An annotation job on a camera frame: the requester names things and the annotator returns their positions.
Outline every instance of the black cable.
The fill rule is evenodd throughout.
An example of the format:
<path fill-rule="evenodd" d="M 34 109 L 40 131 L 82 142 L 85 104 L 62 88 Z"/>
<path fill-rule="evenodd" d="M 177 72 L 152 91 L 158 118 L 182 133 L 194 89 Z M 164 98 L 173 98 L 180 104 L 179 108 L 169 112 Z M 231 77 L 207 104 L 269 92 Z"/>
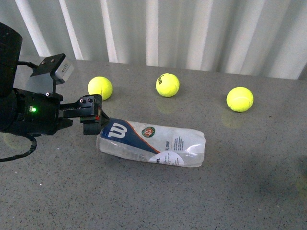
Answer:
<path fill-rule="evenodd" d="M 19 159 L 19 158 L 23 158 L 23 157 L 29 156 L 32 152 L 35 151 L 35 149 L 37 147 L 36 139 L 33 136 L 28 135 L 28 134 L 23 135 L 22 137 L 28 138 L 30 141 L 32 141 L 32 144 L 31 144 L 29 151 L 25 152 L 24 154 L 19 154 L 19 155 L 7 157 L 7 158 L 1 158 L 0 162 L 13 161 L 13 160 L 16 160 L 16 159 Z"/>
<path fill-rule="evenodd" d="M 34 64 L 32 62 L 27 62 L 27 61 L 19 61 L 17 63 L 17 65 L 28 66 L 28 67 L 30 67 L 32 69 L 36 69 L 38 67 L 36 64 Z"/>

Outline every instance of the white label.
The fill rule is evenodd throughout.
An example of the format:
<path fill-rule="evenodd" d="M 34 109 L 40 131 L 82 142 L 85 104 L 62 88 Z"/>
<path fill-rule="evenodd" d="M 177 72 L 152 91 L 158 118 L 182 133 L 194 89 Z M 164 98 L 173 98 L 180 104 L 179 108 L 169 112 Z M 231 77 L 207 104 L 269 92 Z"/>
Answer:
<path fill-rule="evenodd" d="M 148 162 L 168 164 L 174 166 L 184 166 L 184 161 L 182 160 L 182 158 L 177 153 L 171 151 L 160 152 L 151 157 Z"/>

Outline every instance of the tennis ball container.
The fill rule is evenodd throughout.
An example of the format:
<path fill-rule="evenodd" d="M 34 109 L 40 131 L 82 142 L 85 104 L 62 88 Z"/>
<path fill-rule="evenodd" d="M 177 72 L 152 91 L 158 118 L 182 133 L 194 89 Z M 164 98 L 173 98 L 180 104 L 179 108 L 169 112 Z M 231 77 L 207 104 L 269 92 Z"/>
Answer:
<path fill-rule="evenodd" d="M 97 136 L 104 153 L 133 161 L 199 167 L 205 155 L 202 132 L 110 118 Z"/>

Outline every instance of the green led light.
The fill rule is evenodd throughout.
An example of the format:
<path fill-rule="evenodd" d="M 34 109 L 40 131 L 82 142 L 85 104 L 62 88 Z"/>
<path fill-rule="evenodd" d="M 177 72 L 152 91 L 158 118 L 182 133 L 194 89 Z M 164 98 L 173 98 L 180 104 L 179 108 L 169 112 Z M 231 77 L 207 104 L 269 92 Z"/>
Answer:
<path fill-rule="evenodd" d="M 29 112 L 36 112 L 36 111 L 37 111 L 37 109 L 35 107 L 33 107 L 33 106 L 29 107 Z"/>

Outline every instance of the roland garros logo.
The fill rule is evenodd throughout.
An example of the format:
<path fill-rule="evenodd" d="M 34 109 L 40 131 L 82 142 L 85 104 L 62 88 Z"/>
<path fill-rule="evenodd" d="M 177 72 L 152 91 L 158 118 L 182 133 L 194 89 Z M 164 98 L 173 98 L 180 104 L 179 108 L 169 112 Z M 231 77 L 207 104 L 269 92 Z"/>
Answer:
<path fill-rule="evenodd" d="M 151 138 L 155 133 L 155 128 L 154 127 L 147 127 L 142 130 L 142 134 L 146 138 Z"/>

